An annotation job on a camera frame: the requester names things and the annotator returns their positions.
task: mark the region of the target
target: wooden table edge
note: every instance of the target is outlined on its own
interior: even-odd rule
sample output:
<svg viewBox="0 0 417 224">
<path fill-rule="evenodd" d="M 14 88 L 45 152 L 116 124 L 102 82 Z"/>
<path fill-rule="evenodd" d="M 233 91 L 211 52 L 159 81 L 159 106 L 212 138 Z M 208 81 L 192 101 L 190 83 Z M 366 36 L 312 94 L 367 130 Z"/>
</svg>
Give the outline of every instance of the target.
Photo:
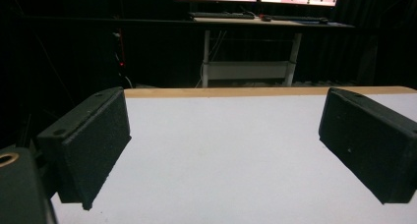
<svg viewBox="0 0 417 224">
<path fill-rule="evenodd" d="M 405 86 L 344 86 L 360 94 L 417 93 Z M 329 87 L 237 87 L 237 88 L 134 88 L 125 89 L 127 98 L 244 97 L 279 95 L 326 95 Z"/>
</svg>

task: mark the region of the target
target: screw hole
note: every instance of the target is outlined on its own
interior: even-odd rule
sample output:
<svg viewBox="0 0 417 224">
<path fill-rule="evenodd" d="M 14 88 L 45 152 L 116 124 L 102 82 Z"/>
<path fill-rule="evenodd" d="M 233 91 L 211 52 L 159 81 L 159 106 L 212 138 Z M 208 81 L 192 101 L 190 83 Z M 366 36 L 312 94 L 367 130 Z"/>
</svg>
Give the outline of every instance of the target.
<svg viewBox="0 0 417 224">
<path fill-rule="evenodd" d="M 65 130 L 64 129 L 60 129 L 60 130 L 57 130 L 57 131 L 53 132 L 53 135 L 59 136 L 59 135 L 62 135 L 64 133 L 65 133 Z"/>
<path fill-rule="evenodd" d="M 4 153 L 0 155 L 0 167 L 4 167 L 16 161 L 19 158 L 18 153 Z"/>
</svg>

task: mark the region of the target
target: dark background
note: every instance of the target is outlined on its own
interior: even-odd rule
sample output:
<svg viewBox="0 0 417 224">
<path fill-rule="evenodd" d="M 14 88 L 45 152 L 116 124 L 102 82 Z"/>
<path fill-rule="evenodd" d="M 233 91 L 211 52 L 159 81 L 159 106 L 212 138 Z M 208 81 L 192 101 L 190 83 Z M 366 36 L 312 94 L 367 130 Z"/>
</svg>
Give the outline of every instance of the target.
<svg viewBox="0 0 417 224">
<path fill-rule="evenodd" d="M 173 0 L 0 0 L 0 147 L 31 136 L 99 90 L 133 84 L 194 87 L 200 79 L 204 32 L 179 28 L 32 28 L 19 15 L 184 20 L 188 3 Z M 335 8 L 198 4 L 201 11 L 324 16 L 359 28 L 402 28 L 385 35 L 304 34 L 294 81 L 352 81 L 417 88 L 417 0 L 338 0 Z M 112 32 L 118 32 L 122 39 Z M 280 60 L 285 33 L 229 31 L 216 58 Z M 124 66 L 115 58 L 115 53 Z"/>
</svg>

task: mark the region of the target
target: keyboard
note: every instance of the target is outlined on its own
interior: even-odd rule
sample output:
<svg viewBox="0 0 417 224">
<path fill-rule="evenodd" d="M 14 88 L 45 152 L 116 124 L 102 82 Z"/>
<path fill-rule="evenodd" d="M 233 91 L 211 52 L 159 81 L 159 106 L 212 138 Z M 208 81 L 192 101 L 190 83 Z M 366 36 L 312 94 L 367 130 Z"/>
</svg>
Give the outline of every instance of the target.
<svg viewBox="0 0 417 224">
<path fill-rule="evenodd" d="M 191 12 L 192 18 L 212 18 L 212 19 L 238 19 L 238 20 L 253 20 L 253 15 L 239 14 L 239 13 L 206 13 L 206 12 Z"/>
<path fill-rule="evenodd" d="M 320 22 L 326 18 L 303 17 L 303 16 L 270 16 L 274 21 L 301 21 L 301 22 Z"/>
</svg>

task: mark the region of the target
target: white desk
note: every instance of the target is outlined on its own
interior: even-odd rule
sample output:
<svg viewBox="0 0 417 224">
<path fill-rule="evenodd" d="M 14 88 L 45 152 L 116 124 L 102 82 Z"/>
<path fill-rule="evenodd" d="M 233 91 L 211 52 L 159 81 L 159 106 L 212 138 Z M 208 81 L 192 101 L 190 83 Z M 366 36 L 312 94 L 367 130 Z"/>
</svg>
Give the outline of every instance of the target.
<svg viewBox="0 0 417 224">
<path fill-rule="evenodd" d="M 262 26 L 290 26 L 290 27 L 307 27 L 316 25 L 302 25 L 290 21 L 271 21 L 263 22 L 259 18 L 254 20 L 238 20 L 238 19 L 208 19 L 195 18 L 196 22 L 213 23 L 213 24 L 241 24 L 241 25 L 262 25 Z M 337 23 L 330 23 L 329 26 L 349 27 Z M 287 61 L 274 62 L 236 62 L 236 61 L 211 61 L 209 59 L 210 52 L 210 30 L 205 33 L 205 52 L 203 60 L 202 86 L 208 87 L 209 80 L 224 79 L 279 79 L 284 78 L 283 85 L 291 86 L 294 78 L 295 67 L 297 64 L 298 51 L 300 49 L 302 33 L 294 33 L 292 40 L 291 53 Z"/>
<path fill-rule="evenodd" d="M 357 91 L 417 121 L 415 90 Z M 380 204 L 319 141 L 323 88 L 126 92 L 131 142 L 92 210 L 52 199 L 59 223 L 417 220 L 417 198 Z"/>
</svg>

